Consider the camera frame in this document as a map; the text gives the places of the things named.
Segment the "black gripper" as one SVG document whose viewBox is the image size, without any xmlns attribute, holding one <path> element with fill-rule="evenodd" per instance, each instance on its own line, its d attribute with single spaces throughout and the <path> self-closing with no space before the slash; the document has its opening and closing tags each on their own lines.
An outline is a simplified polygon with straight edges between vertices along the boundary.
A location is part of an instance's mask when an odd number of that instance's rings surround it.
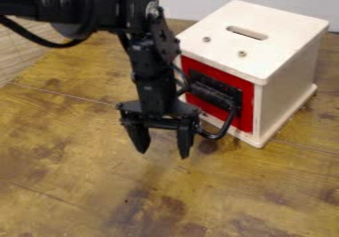
<svg viewBox="0 0 339 237">
<path fill-rule="evenodd" d="M 136 151 L 144 154 L 151 137 L 150 128 L 178 130 L 180 158 L 190 157 L 199 122 L 199 109 L 179 97 L 188 90 L 188 81 L 180 85 L 174 64 L 180 55 L 180 41 L 168 28 L 163 9 L 147 12 L 144 31 L 120 36 L 131 61 L 131 79 L 138 97 L 118 105 L 120 123 Z"/>
</svg>

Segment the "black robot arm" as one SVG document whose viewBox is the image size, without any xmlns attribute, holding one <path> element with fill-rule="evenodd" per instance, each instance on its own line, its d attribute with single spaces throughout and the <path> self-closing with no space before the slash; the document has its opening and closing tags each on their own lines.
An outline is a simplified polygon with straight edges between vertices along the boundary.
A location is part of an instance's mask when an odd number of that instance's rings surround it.
<svg viewBox="0 0 339 237">
<path fill-rule="evenodd" d="M 180 100 L 174 64 L 180 41 L 168 28 L 159 0 L 0 0 L 0 25 L 48 48 L 70 48 L 98 31 L 118 35 L 128 54 L 139 99 L 116 105 L 120 124 L 140 153 L 152 128 L 176 132 L 182 158 L 190 157 L 199 109 Z"/>
</svg>

